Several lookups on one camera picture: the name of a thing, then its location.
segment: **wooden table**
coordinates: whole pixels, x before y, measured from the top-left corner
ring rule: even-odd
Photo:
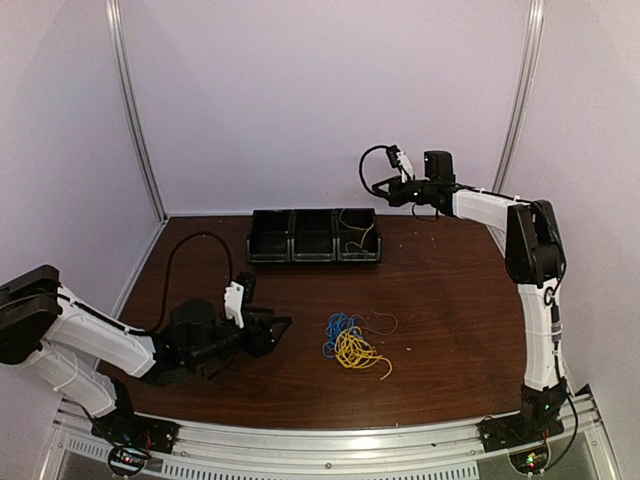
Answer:
[[[293,326],[271,355],[238,354],[212,382],[200,378],[166,387],[145,385],[104,365],[124,381],[136,409],[183,420],[281,428],[414,425],[517,410],[525,368],[524,322],[515,286],[482,226],[442,218],[380,216],[382,264],[256,268],[254,304],[290,315]],[[235,274],[249,269],[250,217],[174,218],[152,252],[121,319],[157,321],[167,256],[184,236],[210,229],[231,246]],[[222,308],[228,282],[222,249],[198,238],[176,255],[169,309],[196,296]],[[359,313],[389,336],[368,340],[393,362],[343,369],[321,353],[327,318]]]

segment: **black tray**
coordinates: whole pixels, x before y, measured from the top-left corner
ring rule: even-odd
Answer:
[[[337,212],[337,250],[339,262],[379,262],[382,237],[376,228],[371,208],[344,209]]]
[[[256,210],[247,237],[249,263],[291,261],[292,210]]]
[[[255,210],[247,262],[377,263],[381,236],[373,209]]]

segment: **white wall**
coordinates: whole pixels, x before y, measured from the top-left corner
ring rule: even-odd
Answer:
[[[128,0],[132,77],[171,213],[375,205],[360,154],[454,153],[489,187],[527,0]],[[367,176],[394,174],[381,155]],[[398,209],[387,209],[398,213]]]
[[[103,2],[0,1],[0,284],[42,263],[110,312],[156,230]],[[0,478],[35,475],[59,398],[0,367]]]
[[[565,0],[546,12],[505,191],[554,204],[569,262],[569,367],[594,389],[623,478],[638,478],[640,4]]]

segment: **metal extrusion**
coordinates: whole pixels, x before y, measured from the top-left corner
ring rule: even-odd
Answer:
[[[518,145],[518,138],[524,121],[524,112],[533,85],[533,77],[538,63],[540,42],[544,26],[544,0],[531,0],[529,9],[529,22],[522,53],[522,65],[520,66],[520,78],[516,90],[515,102],[511,112],[511,120],[507,130],[498,171],[493,182],[493,191],[501,192],[504,188],[509,168]]]
[[[107,9],[107,25],[109,34],[111,35],[111,43],[113,44],[113,52],[116,60],[116,70],[120,80],[120,90],[122,93],[122,101],[129,125],[129,132],[133,140],[133,146],[138,157],[140,170],[144,180],[147,193],[151,199],[153,211],[158,222],[163,222],[167,218],[160,190],[151,167],[149,152],[144,140],[142,126],[140,124],[140,115],[136,106],[135,95],[133,92],[133,82],[131,80],[131,71],[129,69],[129,61],[127,59],[127,50],[125,47],[124,33],[122,31],[122,20],[120,16],[120,1],[106,0]]]

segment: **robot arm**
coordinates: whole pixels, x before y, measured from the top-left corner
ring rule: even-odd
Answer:
[[[0,363],[23,364],[78,402],[110,441],[129,444],[159,434],[159,451],[170,451],[175,424],[135,415],[126,387],[92,370],[72,347],[153,385],[205,378],[208,368],[244,350],[254,358],[270,353],[291,324],[251,303],[254,277],[242,273],[227,288],[225,315],[191,299],[173,309],[169,325],[150,333],[88,306],[43,265],[0,286]]]
[[[510,448],[537,441],[542,434],[562,432],[558,414],[567,398],[561,358],[562,324],[559,314],[560,282],[566,259],[551,204],[509,198],[456,182],[451,154],[425,153],[425,179],[407,172],[406,155],[396,146],[385,149],[400,175],[366,185],[367,191],[390,206],[407,203],[431,205],[439,213],[473,220],[495,233],[505,267],[517,285],[525,320],[527,366],[522,386],[522,407],[517,416],[483,422],[479,427],[485,450]]]

